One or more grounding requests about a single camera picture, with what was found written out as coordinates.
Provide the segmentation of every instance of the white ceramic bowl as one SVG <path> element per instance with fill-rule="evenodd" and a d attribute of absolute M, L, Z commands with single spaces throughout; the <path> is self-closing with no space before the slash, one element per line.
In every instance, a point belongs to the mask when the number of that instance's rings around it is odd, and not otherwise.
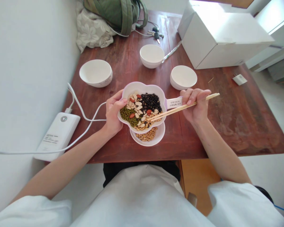
<path fill-rule="evenodd" d="M 158 87 L 157 85 L 146 85 L 144 83 L 141 82 L 131 82 L 128 85 L 125 86 L 125 88 L 123 89 L 123 93 L 122 93 L 122 98 L 126 98 L 128 99 L 129 96 L 131 96 L 132 94 L 134 94 L 135 92 L 137 92 L 139 95 L 141 94 L 156 94 L 159 97 L 159 101 L 160 101 L 160 106 L 162 108 L 162 112 L 166 112 L 167 110 L 167 100 L 165 98 L 165 94 L 163 92 L 163 90 Z M 145 129 L 143 131 L 138 131 L 135 128 L 133 128 L 130 123 L 124 119 L 122 119 L 120 111 L 118 112 L 118 119 L 123 122 L 124 124 L 128 125 L 128 127 L 134 132 L 134 133 L 138 133 L 138 134 L 143 134 L 143 133 L 147 133 L 149 130 L 152 129 L 152 127 L 155 126 L 159 126 L 160 124 L 163 123 L 163 121 L 165 121 L 166 117 L 161 118 L 161 121 L 156 121 L 154 122 L 148 129 Z"/>
<path fill-rule="evenodd" d="M 140 59 L 147 68 L 158 67 L 164 58 L 164 50 L 157 45 L 148 44 L 140 49 Z"/>
<path fill-rule="evenodd" d="M 113 79 L 113 71 L 109 63 L 104 60 L 91 60 L 86 62 L 79 71 L 80 78 L 93 87 L 105 87 Z"/>
<path fill-rule="evenodd" d="M 157 126 L 157 130 L 156 130 L 156 135 L 154 137 L 153 140 L 151 141 L 147 141 L 147 142 L 143 142 L 141 140 L 139 140 L 136 136 L 136 133 L 132 130 L 130 130 L 130 135 L 132 136 L 133 140 L 136 141 L 138 144 L 145 146 L 145 147 L 151 147 L 154 146 L 156 144 L 158 144 L 162 138 L 164 137 L 165 134 L 165 124 L 163 122 L 163 124 L 160 124 L 159 126 Z"/>
<path fill-rule="evenodd" d="M 170 73 L 170 83 L 177 90 L 186 90 L 197 82 L 197 74 L 190 67 L 176 66 Z"/>

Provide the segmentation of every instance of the white cloth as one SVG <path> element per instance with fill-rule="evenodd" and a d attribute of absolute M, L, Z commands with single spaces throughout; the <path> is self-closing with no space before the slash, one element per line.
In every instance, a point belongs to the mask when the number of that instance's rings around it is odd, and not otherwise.
<path fill-rule="evenodd" d="M 114 42 L 113 32 L 105 20 L 84 8 L 82 0 L 77 0 L 77 46 L 81 53 L 85 47 L 107 47 Z"/>
<path fill-rule="evenodd" d="M 284 217 L 251 184 L 223 181 L 208 189 L 213 210 L 202 215 L 161 167 L 122 170 L 71 224 L 69 201 L 26 196 L 0 213 L 0 226 L 284 226 Z"/>

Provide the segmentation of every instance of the forearm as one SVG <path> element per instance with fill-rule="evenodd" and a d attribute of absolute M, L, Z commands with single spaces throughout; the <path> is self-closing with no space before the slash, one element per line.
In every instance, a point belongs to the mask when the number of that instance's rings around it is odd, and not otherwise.
<path fill-rule="evenodd" d="M 247 172 L 237 155 L 222 139 L 208 119 L 202 123 L 194 123 L 192 125 L 196 130 L 211 163 L 223 180 L 236 183 L 251 183 Z"/>
<path fill-rule="evenodd" d="M 52 199 L 113 136 L 104 126 L 37 173 L 12 202 L 27 195 L 43 195 Z"/>

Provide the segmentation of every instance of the person's lap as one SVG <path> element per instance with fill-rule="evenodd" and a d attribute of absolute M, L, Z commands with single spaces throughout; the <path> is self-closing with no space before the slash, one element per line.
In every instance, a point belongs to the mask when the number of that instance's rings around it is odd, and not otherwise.
<path fill-rule="evenodd" d="M 105 181 L 103 187 L 105 186 L 123 169 L 138 166 L 138 165 L 155 165 L 162 167 L 166 172 L 173 175 L 178 181 L 181 180 L 180 170 L 176 165 L 176 161 L 148 161 L 148 162 L 117 162 L 117 163 L 104 163 L 103 172 L 105 176 Z"/>

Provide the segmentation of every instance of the keys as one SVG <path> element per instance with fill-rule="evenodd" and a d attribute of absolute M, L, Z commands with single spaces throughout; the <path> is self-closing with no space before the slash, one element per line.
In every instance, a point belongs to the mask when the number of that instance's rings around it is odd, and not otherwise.
<path fill-rule="evenodd" d="M 160 44 L 160 40 L 159 40 L 160 36 L 159 36 L 158 32 L 155 32 L 154 37 L 158 41 L 158 43 Z"/>
<path fill-rule="evenodd" d="M 148 31 L 148 33 L 147 34 L 150 34 L 150 35 L 152 35 L 156 40 L 157 40 L 157 42 L 160 44 L 160 37 L 161 38 L 164 38 L 164 35 L 159 35 L 159 33 L 158 32 L 155 32 L 155 31 Z"/>
<path fill-rule="evenodd" d="M 152 31 L 153 32 L 159 32 L 159 28 L 157 26 L 155 26 L 155 27 L 152 28 Z"/>

